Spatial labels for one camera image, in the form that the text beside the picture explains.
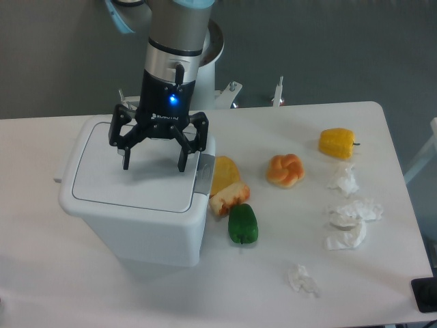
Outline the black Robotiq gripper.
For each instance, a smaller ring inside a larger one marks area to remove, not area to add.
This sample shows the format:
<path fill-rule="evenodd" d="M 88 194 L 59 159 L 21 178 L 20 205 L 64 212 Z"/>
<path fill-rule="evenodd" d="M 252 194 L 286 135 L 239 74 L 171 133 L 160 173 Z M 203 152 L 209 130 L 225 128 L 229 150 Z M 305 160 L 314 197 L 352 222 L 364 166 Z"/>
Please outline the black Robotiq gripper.
<path fill-rule="evenodd" d="M 190 154 L 206 149 L 209 121 L 204 112 L 188 116 L 195 83 L 184 83 L 184 75 L 184 69 L 177 69 L 173 80 L 168 82 L 145 71 L 137 110 L 130 110 L 122 104 L 115 106 L 109 129 L 109 144 L 122 151 L 124 170 L 129 168 L 130 150 L 146 138 L 176 139 L 181 145 L 179 172 L 185 171 Z M 137 124 L 125 135 L 121 135 L 122 127 L 133 118 Z M 193 140 L 188 140 L 183 133 L 189 123 L 196 128 Z"/>

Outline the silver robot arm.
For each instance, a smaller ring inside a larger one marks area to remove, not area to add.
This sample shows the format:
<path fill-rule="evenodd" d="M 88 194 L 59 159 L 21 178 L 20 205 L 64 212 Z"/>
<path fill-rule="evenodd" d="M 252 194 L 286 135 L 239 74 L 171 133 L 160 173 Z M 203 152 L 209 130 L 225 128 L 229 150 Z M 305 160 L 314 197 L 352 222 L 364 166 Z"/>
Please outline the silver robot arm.
<path fill-rule="evenodd" d="M 151 1 L 152 21 L 139 99 L 135 109 L 115 106 L 109 144 L 128 169 L 130 151 L 144 139 L 175 139 L 178 169 L 188 156 L 206 149 L 209 121 L 189 109 L 213 1 Z"/>

